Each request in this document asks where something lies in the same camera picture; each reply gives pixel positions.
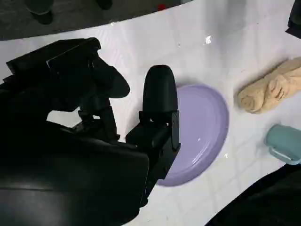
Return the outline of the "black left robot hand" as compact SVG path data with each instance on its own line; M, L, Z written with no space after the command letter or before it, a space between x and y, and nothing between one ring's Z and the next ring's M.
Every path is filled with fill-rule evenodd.
M294 1L287 26L286 33L301 39L301 0Z

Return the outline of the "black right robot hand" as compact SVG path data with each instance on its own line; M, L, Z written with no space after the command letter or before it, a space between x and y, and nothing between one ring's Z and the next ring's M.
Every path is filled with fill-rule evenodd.
M96 38L59 40L7 62L0 86L0 223L121 226L179 150L174 74L146 75L139 123L119 141L110 103L130 87Z

